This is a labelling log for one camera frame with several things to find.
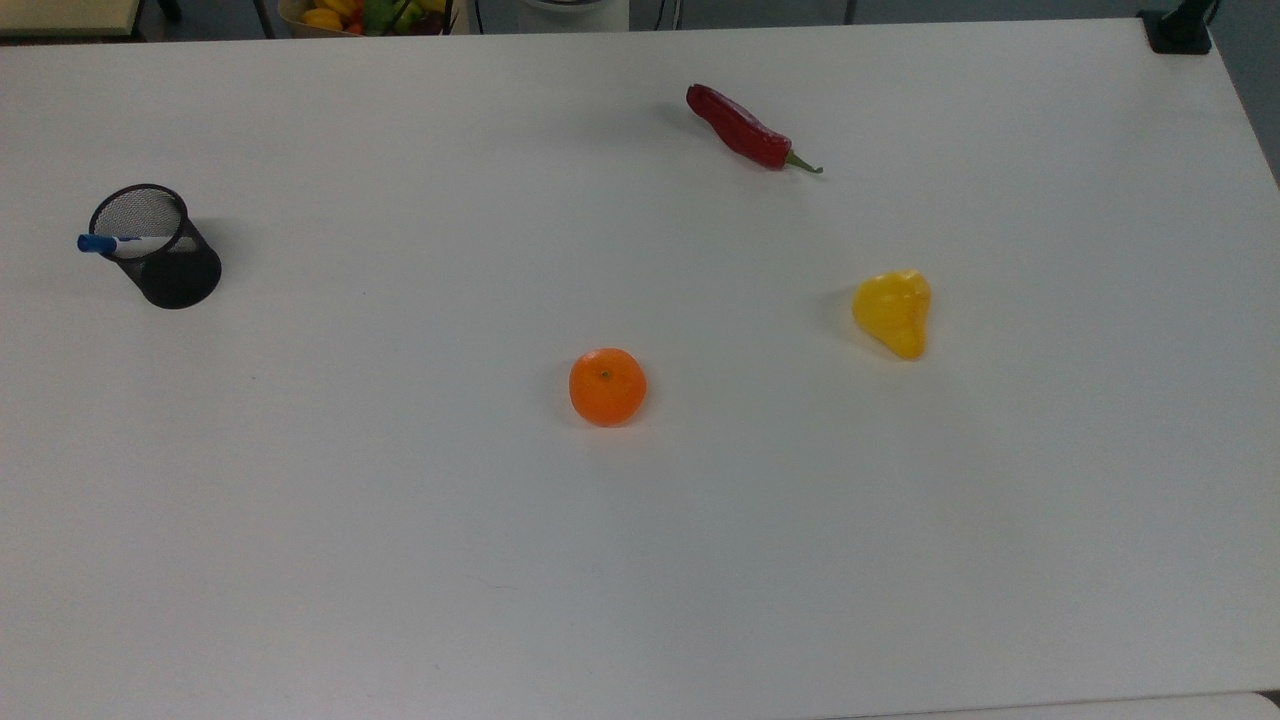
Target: marker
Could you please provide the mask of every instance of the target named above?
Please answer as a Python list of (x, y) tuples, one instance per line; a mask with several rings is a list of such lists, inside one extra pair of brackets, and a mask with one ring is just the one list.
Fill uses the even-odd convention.
[(169, 242), (168, 237), (137, 237), (84, 233), (76, 241), (81, 252), (100, 252), (118, 258), (140, 258), (155, 252)]

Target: chili pepper stem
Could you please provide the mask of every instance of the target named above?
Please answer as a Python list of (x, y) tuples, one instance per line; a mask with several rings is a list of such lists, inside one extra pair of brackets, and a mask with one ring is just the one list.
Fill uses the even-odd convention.
[(809, 163), (805, 163), (804, 160), (801, 160), (799, 155), (796, 155), (795, 152), (792, 152), (790, 150), (787, 150), (787, 159), (783, 160), (783, 163), (786, 163), (787, 165), (795, 165), (795, 167), (797, 167), (797, 168), (800, 168), (803, 170), (809, 170), (810, 173), (813, 173), (815, 176), (820, 176), (822, 174), (822, 168), (814, 168)]

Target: blue marker cap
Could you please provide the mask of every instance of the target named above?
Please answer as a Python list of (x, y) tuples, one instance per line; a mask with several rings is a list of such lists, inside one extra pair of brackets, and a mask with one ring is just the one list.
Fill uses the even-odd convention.
[(81, 252), (115, 252), (115, 238), (109, 234), (84, 233), (76, 241)]

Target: yellow bell pepper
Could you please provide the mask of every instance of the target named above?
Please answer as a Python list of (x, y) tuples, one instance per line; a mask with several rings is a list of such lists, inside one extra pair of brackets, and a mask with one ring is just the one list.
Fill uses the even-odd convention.
[(329, 8), (316, 8), (302, 13), (302, 22), (311, 27), (342, 32), (342, 18)]
[(924, 354), (924, 320), (932, 299), (919, 270), (897, 270), (865, 281), (854, 293), (854, 319), (899, 357)]
[(338, 13), (342, 22), (348, 22), (356, 14), (356, 0), (315, 0), (316, 8), (324, 8)]

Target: white container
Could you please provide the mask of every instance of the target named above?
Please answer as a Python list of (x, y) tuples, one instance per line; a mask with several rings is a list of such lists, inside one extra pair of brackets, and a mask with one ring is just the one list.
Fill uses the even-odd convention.
[(520, 32), (626, 32), (631, 0), (520, 0)]

